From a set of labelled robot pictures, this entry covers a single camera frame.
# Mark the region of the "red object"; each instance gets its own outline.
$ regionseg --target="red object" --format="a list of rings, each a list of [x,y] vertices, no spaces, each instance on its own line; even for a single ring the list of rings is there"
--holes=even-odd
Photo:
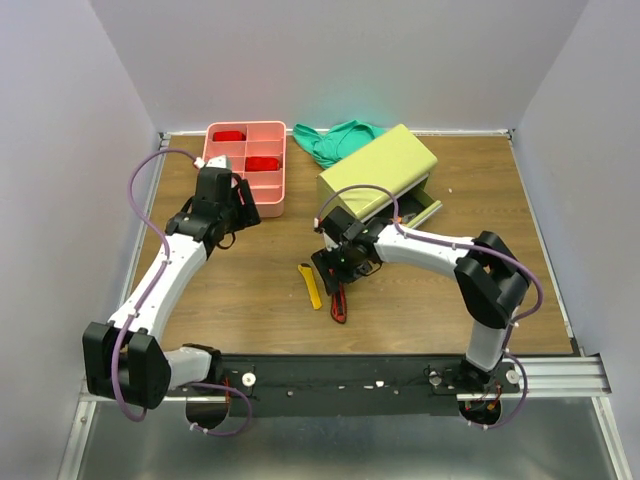
[[[331,318],[340,324],[347,322],[347,297],[342,284],[340,290],[331,296]]]
[[[275,172],[280,169],[280,162],[273,157],[247,157],[245,172]]]
[[[226,132],[214,132],[214,142],[242,142],[246,139],[244,133],[237,130],[228,130]]]

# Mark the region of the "metal floor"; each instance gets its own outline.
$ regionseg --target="metal floor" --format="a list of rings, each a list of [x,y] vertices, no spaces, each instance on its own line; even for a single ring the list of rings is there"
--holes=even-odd
[[[507,428],[430,416],[257,419],[233,438],[190,432],[184,403],[136,424],[99,402],[79,478],[616,478],[590,398],[532,399]]]

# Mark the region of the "small white piece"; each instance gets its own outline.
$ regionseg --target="small white piece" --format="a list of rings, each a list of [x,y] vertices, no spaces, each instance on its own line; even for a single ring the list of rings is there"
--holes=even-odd
[[[242,376],[242,384],[245,387],[253,387],[256,384],[256,376],[251,372],[245,373]]]
[[[210,158],[207,162],[207,167],[215,168],[227,168],[231,170],[231,163],[226,155],[218,155],[217,157]]]
[[[512,385],[517,385],[520,382],[520,374],[515,370],[509,370],[505,377],[507,378],[507,382]]]
[[[204,160],[202,160],[202,157],[196,158],[196,161],[193,162],[193,166],[196,167],[198,170],[204,167],[205,163],[204,163]]]

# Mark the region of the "yellow handle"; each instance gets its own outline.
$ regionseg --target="yellow handle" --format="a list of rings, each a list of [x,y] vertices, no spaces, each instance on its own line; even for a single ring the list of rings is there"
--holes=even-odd
[[[307,284],[307,290],[309,291],[309,298],[311,298],[311,305],[314,310],[322,308],[322,300],[318,294],[318,287],[316,286],[316,280],[313,278],[313,270],[306,263],[298,265],[298,271],[304,277],[304,283]]]

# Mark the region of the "screw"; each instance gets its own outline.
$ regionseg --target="screw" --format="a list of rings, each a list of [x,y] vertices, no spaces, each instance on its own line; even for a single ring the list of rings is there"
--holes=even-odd
[[[442,377],[434,370],[429,374],[429,383],[434,387],[437,387],[442,383]]]
[[[505,376],[507,377],[507,382],[512,385],[517,385],[520,381],[520,374],[515,370],[509,370]]]
[[[242,384],[245,387],[253,387],[256,383],[256,376],[252,372],[247,372],[242,376]]]

